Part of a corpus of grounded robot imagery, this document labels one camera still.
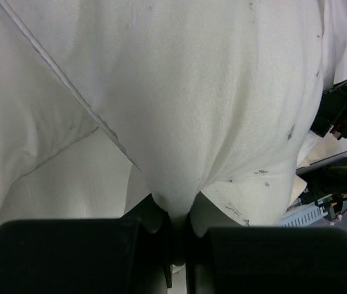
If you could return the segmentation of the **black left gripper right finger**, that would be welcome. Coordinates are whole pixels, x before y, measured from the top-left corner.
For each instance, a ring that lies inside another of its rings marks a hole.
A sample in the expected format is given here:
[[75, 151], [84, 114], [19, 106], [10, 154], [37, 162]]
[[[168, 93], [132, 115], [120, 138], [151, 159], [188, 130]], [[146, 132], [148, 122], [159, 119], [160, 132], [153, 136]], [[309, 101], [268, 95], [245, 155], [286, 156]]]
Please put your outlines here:
[[347, 293], [347, 233], [241, 226], [198, 194], [185, 226], [188, 293]]

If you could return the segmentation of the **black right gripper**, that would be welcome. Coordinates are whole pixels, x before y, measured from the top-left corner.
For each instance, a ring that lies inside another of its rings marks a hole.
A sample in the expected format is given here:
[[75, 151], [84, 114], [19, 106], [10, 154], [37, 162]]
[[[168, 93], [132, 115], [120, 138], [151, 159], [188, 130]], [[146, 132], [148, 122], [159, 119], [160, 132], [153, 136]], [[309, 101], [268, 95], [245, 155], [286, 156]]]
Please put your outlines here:
[[347, 138], [347, 80], [324, 90], [310, 130], [319, 137]]

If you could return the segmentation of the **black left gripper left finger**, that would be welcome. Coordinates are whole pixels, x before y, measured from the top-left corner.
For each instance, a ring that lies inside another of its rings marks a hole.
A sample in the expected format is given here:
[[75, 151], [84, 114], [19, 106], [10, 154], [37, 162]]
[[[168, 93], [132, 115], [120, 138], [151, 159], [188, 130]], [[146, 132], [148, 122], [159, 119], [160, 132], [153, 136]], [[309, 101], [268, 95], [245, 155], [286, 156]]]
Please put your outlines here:
[[171, 224], [151, 197], [117, 219], [0, 226], [0, 293], [166, 293]]

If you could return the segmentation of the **white pillow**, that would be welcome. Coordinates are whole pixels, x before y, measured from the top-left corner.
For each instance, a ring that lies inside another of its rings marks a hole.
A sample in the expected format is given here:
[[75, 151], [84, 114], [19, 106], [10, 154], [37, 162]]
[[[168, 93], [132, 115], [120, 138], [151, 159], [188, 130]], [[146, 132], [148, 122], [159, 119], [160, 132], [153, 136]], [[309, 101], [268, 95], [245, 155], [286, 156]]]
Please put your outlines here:
[[180, 223], [275, 225], [347, 54], [347, 1], [0, 1], [0, 209], [101, 129]]

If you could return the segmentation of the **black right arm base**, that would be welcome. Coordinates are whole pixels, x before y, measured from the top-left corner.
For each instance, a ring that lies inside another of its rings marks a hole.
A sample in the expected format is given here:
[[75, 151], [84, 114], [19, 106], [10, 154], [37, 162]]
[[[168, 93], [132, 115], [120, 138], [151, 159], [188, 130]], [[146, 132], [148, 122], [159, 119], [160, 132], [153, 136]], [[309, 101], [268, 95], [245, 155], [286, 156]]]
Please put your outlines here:
[[347, 194], [347, 157], [316, 167], [299, 176], [307, 183], [301, 193], [302, 203], [317, 202], [327, 195]]

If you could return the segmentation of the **aluminium mounting rail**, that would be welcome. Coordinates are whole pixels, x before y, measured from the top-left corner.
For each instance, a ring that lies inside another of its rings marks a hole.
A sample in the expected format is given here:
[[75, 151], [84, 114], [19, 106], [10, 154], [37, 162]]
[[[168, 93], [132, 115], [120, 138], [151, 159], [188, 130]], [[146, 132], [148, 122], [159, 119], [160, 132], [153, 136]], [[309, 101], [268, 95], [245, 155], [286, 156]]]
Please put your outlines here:
[[345, 157], [347, 157], [347, 151], [342, 152], [340, 154], [336, 154], [336, 155], [328, 157], [328, 158], [325, 158], [323, 160], [317, 161], [317, 162], [315, 162], [315, 163], [313, 163], [307, 167], [298, 168], [296, 170], [296, 175], [301, 176], [301, 175], [308, 173], [308, 172], [310, 172], [314, 169], [317, 169], [319, 167], [323, 167], [325, 165], [330, 165], [331, 163], [334, 163], [334, 162], [336, 162], [342, 158], [345, 158]]

